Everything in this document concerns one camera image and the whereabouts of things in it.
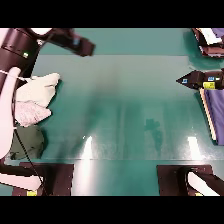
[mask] gray cloth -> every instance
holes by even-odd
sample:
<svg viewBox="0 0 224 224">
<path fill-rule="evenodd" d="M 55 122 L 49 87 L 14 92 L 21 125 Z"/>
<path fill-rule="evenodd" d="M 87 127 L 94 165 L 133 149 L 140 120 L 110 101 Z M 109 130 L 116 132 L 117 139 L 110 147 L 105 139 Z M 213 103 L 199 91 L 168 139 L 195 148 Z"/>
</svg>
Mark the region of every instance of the gray cloth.
<svg viewBox="0 0 224 224">
<path fill-rule="evenodd" d="M 205 90 L 211 120 L 218 145 L 224 145 L 224 90 Z"/>
<path fill-rule="evenodd" d="M 30 159 L 40 158 L 44 149 L 44 137 L 40 128 L 37 125 L 31 125 L 27 128 L 17 126 L 17 132 Z M 25 152 L 15 133 L 13 135 L 13 141 L 9 154 L 12 160 L 26 158 Z"/>
<path fill-rule="evenodd" d="M 212 32 L 217 38 L 224 36 L 224 28 L 212 28 Z"/>
</svg>

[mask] dark green cloth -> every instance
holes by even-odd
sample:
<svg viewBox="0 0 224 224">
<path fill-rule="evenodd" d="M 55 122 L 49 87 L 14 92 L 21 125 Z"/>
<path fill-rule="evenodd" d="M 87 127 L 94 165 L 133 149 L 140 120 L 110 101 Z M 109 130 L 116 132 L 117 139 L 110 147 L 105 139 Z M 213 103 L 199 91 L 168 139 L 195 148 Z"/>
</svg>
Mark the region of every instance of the dark green cloth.
<svg viewBox="0 0 224 224">
<path fill-rule="evenodd" d="M 40 158 L 44 149 L 44 136 L 40 130 L 40 127 L 37 125 L 31 125 L 26 128 L 17 126 L 17 132 L 30 159 Z M 24 150 L 15 133 L 13 135 L 13 141 L 9 153 L 12 160 L 26 158 Z"/>
</svg>

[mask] pile of cloth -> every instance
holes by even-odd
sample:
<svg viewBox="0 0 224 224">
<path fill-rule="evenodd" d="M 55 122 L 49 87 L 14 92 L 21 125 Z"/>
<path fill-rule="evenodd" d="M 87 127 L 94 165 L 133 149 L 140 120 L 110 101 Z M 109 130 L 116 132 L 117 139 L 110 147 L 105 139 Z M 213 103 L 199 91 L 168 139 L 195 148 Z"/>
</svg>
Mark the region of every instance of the pile of cloth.
<svg viewBox="0 0 224 224">
<path fill-rule="evenodd" d="M 224 145 L 224 90 L 200 89 L 211 136 L 218 145 Z"/>
<path fill-rule="evenodd" d="M 203 56 L 224 58 L 224 28 L 192 28 Z"/>
<path fill-rule="evenodd" d="M 55 87 L 59 79 L 60 75 L 57 73 L 43 77 L 32 76 L 25 79 L 26 84 L 16 90 L 14 105 L 16 128 L 31 159 L 40 158 L 44 150 L 44 136 L 36 124 L 51 116 L 52 113 L 47 106 L 56 93 Z M 24 150 L 14 134 L 6 158 L 18 160 L 25 157 Z"/>
</svg>

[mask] teal surface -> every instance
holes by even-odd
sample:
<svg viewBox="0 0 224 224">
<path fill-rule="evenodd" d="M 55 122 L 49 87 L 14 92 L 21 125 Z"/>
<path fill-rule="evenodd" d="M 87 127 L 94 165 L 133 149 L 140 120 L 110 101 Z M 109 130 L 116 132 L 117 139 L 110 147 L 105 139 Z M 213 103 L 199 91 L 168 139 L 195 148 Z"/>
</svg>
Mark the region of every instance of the teal surface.
<svg viewBox="0 0 224 224">
<path fill-rule="evenodd" d="M 62 80 L 37 161 L 74 163 L 72 195 L 158 195 L 158 164 L 211 164 L 224 179 L 224 147 L 211 140 L 200 96 L 175 82 L 223 60 L 201 57 L 186 28 L 77 32 L 97 44 L 95 56 L 47 45 L 33 71 Z M 0 185 L 0 195 L 11 191 Z"/>
</svg>

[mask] yellow label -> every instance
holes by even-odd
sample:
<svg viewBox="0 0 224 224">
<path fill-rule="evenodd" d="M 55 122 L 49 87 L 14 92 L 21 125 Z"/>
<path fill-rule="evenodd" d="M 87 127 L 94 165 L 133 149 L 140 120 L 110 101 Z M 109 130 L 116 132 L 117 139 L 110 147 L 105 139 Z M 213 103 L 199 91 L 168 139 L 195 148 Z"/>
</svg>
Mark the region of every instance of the yellow label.
<svg viewBox="0 0 224 224">
<path fill-rule="evenodd" d="M 37 196 L 37 191 L 27 191 L 27 196 Z"/>
<path fill-rule="evenodd" d="M 215 89 L 215 82 L 203 82 L 205 89 Z"/>
<path fill-rule="evenodd" d="M 203 196 L 201 193 L 195 193 L 195 196 Z"/>
</svg>

